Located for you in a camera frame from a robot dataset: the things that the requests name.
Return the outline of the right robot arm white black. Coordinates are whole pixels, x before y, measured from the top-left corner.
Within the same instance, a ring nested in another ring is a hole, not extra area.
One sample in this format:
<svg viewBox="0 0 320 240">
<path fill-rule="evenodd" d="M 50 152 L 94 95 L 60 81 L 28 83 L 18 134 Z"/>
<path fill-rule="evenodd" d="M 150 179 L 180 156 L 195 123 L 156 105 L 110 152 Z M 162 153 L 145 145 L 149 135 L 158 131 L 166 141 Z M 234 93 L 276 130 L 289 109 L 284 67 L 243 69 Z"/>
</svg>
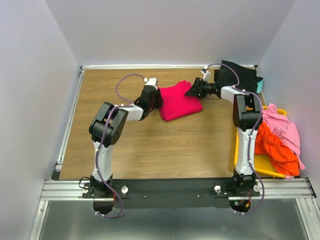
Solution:
<svg viewBox="0 0 320 240">
<path fill-rule="evenodd" d="M 258 128 L 262 123 L 261 100 L 256 94 L 240 90 L 234 85 L 219 87 L 217 83 L 208 83 L 200 77 L 195 79 L 185 93 L 188 97 L 197 98 L 211 94 L 233 103 L 232 121 L 238 134 L 238 155 L 227 190 L 241 196 L 253 190 L 256 185 L 254 155 Z"/>
</svg>

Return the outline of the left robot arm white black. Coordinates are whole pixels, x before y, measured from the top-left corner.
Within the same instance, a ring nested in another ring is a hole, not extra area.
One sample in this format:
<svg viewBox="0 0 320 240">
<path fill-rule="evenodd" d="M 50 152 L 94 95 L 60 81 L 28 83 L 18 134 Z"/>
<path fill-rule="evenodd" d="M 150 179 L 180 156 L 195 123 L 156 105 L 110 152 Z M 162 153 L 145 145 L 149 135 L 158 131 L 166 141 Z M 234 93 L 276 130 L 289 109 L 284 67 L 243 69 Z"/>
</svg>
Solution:
<svg viewBox="0 0 320 240">
<path fill-rule="evenodd" d="M 128 105 L 102 104 L 88 130 L 95 150 L 94 170 L 90 176 L 92 192 L 101 198 L 114 192 L 110 185 L 113 148 L 120 139 L 125 123 L 142 121 L 150 112 L 162 106 L 161 92 L 155 84 L 145 84 L 140 97 Z"/>
</svg>

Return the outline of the magenta t shirt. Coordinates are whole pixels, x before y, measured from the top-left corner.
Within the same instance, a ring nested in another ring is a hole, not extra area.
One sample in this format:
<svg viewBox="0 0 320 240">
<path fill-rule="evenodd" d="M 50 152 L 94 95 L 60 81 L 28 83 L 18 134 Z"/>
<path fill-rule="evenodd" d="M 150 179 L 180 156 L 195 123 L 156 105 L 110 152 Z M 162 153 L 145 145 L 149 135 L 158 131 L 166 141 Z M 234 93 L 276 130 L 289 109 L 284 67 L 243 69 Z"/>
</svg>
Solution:
<svg viewBox="0 0 320 240">
<path fill-rule="evenodd" d="M 163 120 L 169 122 L 202 111 L 203 106 L 195 96 L 185 96 L 191 87 L 189 81 L 183 80 L 176 85 L 159 88 L 163 105 L 158 111 Z"/>
</svg>

